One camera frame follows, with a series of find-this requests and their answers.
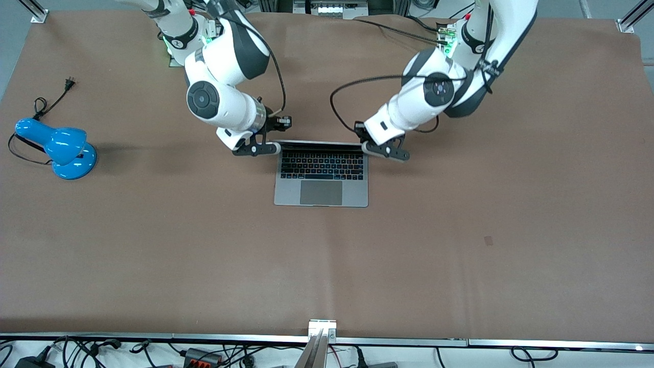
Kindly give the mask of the silver laptop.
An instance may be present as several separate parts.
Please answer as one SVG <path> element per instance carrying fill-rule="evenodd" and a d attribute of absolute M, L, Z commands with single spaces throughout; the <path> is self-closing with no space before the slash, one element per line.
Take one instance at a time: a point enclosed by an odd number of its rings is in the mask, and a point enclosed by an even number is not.
<path fill-rule="evenodd" d="M 360 144 L 277 142 L 275 205 L 368 207 L 368 158 Z"/>

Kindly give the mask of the white electrical box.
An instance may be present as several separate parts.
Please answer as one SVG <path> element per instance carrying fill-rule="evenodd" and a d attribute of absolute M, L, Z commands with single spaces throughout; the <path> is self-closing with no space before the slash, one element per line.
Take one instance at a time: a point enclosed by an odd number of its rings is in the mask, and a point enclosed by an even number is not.
<path fill-rule="evenodd" d="M 354 19 L 369 16 L 367 0 L 293 0 L 292 13 L 324 18 Z"/>

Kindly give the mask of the brown table cover sheet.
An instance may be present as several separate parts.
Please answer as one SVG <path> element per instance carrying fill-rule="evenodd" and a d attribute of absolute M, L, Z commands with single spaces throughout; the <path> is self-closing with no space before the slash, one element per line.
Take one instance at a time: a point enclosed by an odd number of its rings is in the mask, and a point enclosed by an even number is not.
<path fill-rule="evenodd" d="M 538 18 L 479 108 L 369 161 L 366 208 L 274 205 L 186 107 L 154 23 L 58 12 L 0 102 L 0 331 L 654 342 L 654 94 L 638 36 Z M 80 179 L 14 137 L 79 128 Z"/>

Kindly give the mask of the blue desk lamp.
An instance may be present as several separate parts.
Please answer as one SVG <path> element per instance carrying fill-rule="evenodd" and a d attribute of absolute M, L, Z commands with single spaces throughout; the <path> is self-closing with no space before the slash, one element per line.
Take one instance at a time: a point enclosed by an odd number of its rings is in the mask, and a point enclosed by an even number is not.
<path fill-rule="evenodd" d="M 87 142 L 86 131 L 79 128 L 55 128 L 25 118 L 15 124 L 14 137 L 46 154 L 49 160 L 44 164 L 51 166 L 52 172 L 61 179 L 80 179 L 97 163 L 95 147 Z"/>

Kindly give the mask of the black red connector block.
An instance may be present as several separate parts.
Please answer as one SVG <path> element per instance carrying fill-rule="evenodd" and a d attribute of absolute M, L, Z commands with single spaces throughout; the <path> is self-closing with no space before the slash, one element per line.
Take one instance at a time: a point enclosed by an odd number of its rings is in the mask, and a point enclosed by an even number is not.
<path fill-rule="evenodd" d="M 219 368 L 222 356 L 200 349 L 182 350 L 184 362 L 182 368 Z"/>

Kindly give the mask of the black power adapter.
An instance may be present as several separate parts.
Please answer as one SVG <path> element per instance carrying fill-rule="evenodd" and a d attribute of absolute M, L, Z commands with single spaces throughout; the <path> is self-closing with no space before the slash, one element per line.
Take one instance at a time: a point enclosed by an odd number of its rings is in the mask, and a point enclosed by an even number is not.
<path fill-rule="evenodd" d="M 55 365 L 47 362 L 46 360 L 28 356 L 19 359 L 14 368 L 56 368 Z"/>

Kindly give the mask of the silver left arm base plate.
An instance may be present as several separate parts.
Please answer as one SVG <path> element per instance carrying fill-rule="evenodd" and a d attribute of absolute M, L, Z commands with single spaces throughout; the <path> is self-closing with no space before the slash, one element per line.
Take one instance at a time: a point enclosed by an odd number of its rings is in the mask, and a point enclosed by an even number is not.
<path fill-rule="evenodd" d="M 438 48 L 446 57 L 453 59 L 460 37 L 461 25 L 459 19 L 451 19 L 448 23 L 438 22 L 436 28 L 436 40 L 439 41 Z"/>

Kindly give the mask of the silver table edge rail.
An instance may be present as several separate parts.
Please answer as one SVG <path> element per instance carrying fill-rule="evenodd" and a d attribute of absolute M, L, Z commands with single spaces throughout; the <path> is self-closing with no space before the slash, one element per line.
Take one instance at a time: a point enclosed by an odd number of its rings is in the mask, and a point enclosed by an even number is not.
<path fill-rule="evenodd" d="M 126 341 L 172 342 L 175 344 L 226 344 L 227 342 L 254 344 L 306 344 L 308 336 L 292 335 L 247 335 L 247 334 L 179 334 L 179 333 L 101 333 L 101 332 L 32 332 L 3 333 L 0 339 L 46 340 L 59 337 L 79 337 L 84 340 L 117 338 Z M 654 353 L 654 343 L 640 342 L 603 342 L 603 341 L 560 341 L 560 340 L 520 340 L 520 339 L 474 339 L 474 338 L 379 338 L 379 337 L 335 337 L 330 338 L 334 345 L 358 346 L 400 346 L 400 347 L 448 347 L 504 349 L 514 346 L 526 349 L 549 350 L 617 350 L 626 352 Z"/>

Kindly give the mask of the aluminium corner post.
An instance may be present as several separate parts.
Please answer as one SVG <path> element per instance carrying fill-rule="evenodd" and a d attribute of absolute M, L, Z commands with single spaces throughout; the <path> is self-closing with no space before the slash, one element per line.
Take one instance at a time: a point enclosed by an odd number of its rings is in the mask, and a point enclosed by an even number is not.
<path fill-rule="evenodd" d="M 49 9 L 43 7 L 37 0 L 18 0 L 18 2 L 31 13 L 31 23 L 44 24 L 46 22 Z"/>
<path fill-rule="evenodd" d="M 654 9 L 654 0 L 639 0 L 623 18 L 615 21 L 621 33 L 634 33 L 635 25 Z"/>

